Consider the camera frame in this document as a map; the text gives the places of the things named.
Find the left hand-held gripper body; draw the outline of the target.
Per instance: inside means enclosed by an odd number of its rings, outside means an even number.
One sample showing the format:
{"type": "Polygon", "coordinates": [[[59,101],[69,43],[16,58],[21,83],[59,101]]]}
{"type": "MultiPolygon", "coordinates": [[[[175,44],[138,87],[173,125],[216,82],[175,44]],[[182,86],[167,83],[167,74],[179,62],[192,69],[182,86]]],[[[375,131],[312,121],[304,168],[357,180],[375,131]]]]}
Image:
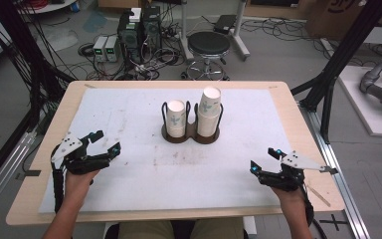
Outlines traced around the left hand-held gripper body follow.
{"type": "Polygon", "coordinates": [[[94,155],[82,154],[80,152],[82,145],[81,139],[68,131],[51,154],[52,168],[66,168],[73,174],[86,174],[109,166],[108,160],[95,160],[94,155]]]}

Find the aluminium rail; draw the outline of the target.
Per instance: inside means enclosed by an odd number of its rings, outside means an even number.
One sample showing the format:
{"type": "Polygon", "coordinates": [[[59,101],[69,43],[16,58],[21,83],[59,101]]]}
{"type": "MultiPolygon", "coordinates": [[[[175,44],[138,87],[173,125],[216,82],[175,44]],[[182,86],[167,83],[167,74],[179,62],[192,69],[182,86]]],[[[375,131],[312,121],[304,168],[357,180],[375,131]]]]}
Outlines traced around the aluminium rail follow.
{"type": "Polygon", "coordinates": [[[320,118],[317,113],[309,112],[304,108],[299,108],[308,128],[313,135],[317,147],[325,161],[325,164],[337,169],[337,173],[332,178],[337,185],[338,191],[344,202],[344,215],[348,221],[350,231],[354,239],[371,239],[364,220],[357,208],[356,202],[351,194],[344,174],[340,168],[337,157],[332,146],[320,134],[320,118]]]}
{"type": "Polygon", "coordinates": [[[24,132],[8,149],[3,151],[1,159],[3,163],[0,165],[0,194],[10,181],[11,177],[20,166],[21,162],[32,148],[37,138],[37,133],[24,132]]]}

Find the grey power supply unit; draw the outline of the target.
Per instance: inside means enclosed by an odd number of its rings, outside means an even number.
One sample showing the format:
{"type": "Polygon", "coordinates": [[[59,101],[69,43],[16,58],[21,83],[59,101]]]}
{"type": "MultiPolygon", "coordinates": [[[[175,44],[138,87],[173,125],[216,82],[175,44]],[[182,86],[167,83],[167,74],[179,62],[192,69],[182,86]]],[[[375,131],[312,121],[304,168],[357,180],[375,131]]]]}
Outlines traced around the grey power supply unit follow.
{"type": "Polygon", "coordinates": [[[93,46],[93,50],[95,53],[95,59],[98,62],[106,62],[107,56],[105,52],[105,43],[107,41],[107,37],[100,36],[95,41],[95,44],[93,46]]]}
{"type": "Polygon", "coordinates": [[[116,36],[109,36],[105,43],[106,57],[109,62],[116,62],[120,54],[118,39],[116,36]]]}

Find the dark brown cup holder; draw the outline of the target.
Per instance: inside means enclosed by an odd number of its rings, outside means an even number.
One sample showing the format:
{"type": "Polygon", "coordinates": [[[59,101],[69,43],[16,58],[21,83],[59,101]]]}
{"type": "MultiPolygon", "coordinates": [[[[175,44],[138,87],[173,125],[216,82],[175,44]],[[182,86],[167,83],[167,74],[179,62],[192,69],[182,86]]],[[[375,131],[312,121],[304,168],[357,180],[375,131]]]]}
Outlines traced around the dark brown cup holder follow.
{"type": "Polygon", "coordinates": [[[197,115],[199,112],[199,105],[198,104],[196,104],[194,106],[194,114],[195,114],[194,122],[193,123],[187,123],[185,125],[185,134],[181,137],[172,137],[167,133],[167,126],[166,126],[167,103],[164,103],[162,105],[161,111],[162,111],[162,117],[163,117],[163,126],[161,128],[161,133],[162,133],[163,138],[165,140],[171,142],[171,143],[182,143],[182,142],[186,141],[188,138],[193,138],[198,143],[210,144],[210,143],[215,142],[220,135],[220,122],[221,122],[223,111],[224,111],[223,105],[220,105],[220,112],[219,112],[220,117],[219,117],[219,121],[217,124],[216,132],[213,135],[208,136],[208,137],[201,136],[197,133],[197,122],[198,122],[197,115]]]}

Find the person's left hand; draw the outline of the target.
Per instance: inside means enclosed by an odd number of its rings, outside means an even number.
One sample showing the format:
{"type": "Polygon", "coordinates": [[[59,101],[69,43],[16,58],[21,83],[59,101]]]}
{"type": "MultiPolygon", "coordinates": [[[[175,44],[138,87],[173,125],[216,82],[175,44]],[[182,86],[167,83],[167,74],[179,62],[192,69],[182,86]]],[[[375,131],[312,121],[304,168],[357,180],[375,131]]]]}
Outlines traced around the person's left hand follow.
{"type": "Polygon", "coordinates": [[[66,180],[66,197],[69,200],[84,200],[90,189],[91,182],[98,175],[98,170],[86,174],[68,172],[66,180]]]}

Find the black frame strut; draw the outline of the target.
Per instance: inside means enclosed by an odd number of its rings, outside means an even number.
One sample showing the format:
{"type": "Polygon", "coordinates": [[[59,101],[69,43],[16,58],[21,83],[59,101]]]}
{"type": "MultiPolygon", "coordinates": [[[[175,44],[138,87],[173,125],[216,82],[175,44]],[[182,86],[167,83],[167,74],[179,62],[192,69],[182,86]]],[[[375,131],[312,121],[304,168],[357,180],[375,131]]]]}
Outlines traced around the black frame strut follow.
{"type": "Polygon", "coordinates": [[[32,10],[27,0],[0,0],[0,47],[9,58],[29,91],[30,109],[0,149],[0,169],[22,134],[39,123],[40,109],[62,99],[68,83],[75,78],[51,64],[37,45],[28,27],[32,10]]]}
{"type": "Polygon", "coordinates": [[[318,104],[323,102],[319,133],[326,143],[329,143],[329,123],[334,85],[340,73],[364,43],[381,17],[382,0],[367,0],[365,7],[355,19],[323,70],[315,78],[290,90],[293,96],[308,90],[307,96],[299,103],[310,113],[315,113],[318,104]]]}

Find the round white table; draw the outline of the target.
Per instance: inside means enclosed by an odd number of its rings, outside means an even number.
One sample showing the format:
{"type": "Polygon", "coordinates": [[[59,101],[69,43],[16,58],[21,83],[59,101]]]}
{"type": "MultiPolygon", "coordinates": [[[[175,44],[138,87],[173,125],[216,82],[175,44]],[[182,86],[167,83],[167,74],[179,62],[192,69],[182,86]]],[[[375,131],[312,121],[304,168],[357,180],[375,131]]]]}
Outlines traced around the round white table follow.
{"type": "Polygon", "coordinates": [[[77,0],[20,0],[16,9],[22,14],[41,14],[69,7],[77,0]]]}

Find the black flat device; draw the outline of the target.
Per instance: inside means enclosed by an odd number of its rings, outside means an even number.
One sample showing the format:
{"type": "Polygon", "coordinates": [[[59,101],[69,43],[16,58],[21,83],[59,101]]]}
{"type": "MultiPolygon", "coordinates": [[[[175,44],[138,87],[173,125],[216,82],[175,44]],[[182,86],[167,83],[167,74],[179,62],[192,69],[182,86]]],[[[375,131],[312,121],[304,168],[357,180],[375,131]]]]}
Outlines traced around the black flat device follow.
{"type": "Polygon", "coordinates": [[[228,34],[235,22],[235,15],[221,15],[215,23],[213,30],[221,34],[228,34]]]}

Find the person's right hand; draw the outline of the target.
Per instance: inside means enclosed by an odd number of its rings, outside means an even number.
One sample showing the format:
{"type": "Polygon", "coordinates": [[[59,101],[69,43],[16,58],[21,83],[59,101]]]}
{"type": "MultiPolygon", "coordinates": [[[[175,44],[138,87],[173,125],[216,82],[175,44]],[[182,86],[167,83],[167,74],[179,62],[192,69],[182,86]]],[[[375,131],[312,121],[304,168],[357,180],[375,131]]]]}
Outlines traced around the person's right hand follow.
{"type": "Polygon", "coordinates": [[[302,192],[297,189],[294,191],[284,191],[277,188],[272,188],[274,194],[278,197],[281,207],[303,207],[304,197],[302,192]]]}

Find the person's khaki trousers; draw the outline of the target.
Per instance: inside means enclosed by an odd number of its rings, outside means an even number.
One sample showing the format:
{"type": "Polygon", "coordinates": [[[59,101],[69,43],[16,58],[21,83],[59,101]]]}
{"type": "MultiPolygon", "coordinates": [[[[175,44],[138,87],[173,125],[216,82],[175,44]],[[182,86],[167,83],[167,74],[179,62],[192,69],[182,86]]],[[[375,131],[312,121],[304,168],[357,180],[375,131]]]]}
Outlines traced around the person's khaki trousers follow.
{"type": "Polygon", "coordinates": [[[123,222],[118,239],[245,239],[241,218],[123,222]]]}

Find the black computer tower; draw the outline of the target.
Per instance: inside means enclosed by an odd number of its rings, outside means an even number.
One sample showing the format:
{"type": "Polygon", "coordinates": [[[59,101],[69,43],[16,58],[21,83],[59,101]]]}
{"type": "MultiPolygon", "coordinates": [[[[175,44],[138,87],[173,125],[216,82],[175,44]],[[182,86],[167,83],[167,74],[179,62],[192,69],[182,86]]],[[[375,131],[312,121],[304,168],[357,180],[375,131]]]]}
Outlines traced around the black computer tower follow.
{"type": "Polygon", "coordinates": [[[117,35],[121,51],[126,59],[134,63],[141,61],[140,46],[142,44],[141,9],[125,9],[118,22],[117,35]]]}
{"type": "Polygon", "coordinates": [[[144,34],[141,45],[141,57],[146,62],[146,54],[153,57],[162,48],[160,7],[148,6],[144,8],[141,22],[144,34]]]}

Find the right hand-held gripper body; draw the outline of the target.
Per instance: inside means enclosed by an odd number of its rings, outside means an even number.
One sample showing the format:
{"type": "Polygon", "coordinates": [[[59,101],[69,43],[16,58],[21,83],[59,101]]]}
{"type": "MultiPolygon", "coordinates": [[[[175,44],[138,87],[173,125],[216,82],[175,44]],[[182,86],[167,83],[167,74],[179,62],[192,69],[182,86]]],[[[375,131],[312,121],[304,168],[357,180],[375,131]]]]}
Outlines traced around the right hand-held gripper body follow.
{"type": "Polygon", "coordinates": [[[285,153],[281,161],[281,169],[280,172],[271,172],[270,176],[258,177],[259,183],[284,191],[294,191],[304,184],[303,171],[305,169],[329,172],[330,174],[337,173],[336,168],[320,165],[310,158],[297,154],[295,151],[289,154],[285,153]]]}

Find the cardboard box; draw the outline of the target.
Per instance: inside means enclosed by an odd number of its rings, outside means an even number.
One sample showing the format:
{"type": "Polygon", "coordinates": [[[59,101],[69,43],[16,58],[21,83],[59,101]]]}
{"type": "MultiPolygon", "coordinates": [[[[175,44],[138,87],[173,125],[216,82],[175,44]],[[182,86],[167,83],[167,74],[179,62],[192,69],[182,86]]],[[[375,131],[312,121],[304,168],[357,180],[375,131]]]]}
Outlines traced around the cardboard box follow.
{"type": "Polygon", "coordinates": [[[312,38],[342,40],[368,0],[315,0],[305,23],[312,38]]]}

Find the thin wooden stick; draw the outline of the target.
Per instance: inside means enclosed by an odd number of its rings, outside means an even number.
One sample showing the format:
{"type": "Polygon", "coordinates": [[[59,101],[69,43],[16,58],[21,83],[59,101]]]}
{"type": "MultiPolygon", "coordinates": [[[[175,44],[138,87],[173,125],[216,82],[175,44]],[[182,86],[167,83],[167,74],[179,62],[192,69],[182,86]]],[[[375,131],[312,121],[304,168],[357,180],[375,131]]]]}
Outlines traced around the thin wooden stick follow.
{"type": "Polygon", "coordinates": [[[316,191],[313,187],[310,185],[306,186],[317,198],[319,198],[326,206],[330,207],[331,204],[329,201],[327,201],[318,191],[316,191]]]}

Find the white paper cup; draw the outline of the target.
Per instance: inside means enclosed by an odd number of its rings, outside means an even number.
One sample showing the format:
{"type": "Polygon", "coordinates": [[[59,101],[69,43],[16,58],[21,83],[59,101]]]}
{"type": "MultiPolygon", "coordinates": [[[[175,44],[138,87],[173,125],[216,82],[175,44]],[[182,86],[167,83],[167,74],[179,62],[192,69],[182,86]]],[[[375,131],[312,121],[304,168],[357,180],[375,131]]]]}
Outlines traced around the white paper cup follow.
{"type": "Polygon", "coordinates": [[[186,125],[185,104],[180,100],[168,102],[166,116],[167,133],[172,137],[183,136],[186,125]]]}
{"type": "Polygon", "coordinates": [[[220,111],[221,91],[215,87],[206,87],[203,90],[199,110],[203,116],[213,117],[220,111]]]}
{"type": "Polygon", "coordinates": [[[197,133],[201,136],[208,137],[216,132],[219,121],[219,114],[214,116],[206,116],[198,112],[197,133]]]}

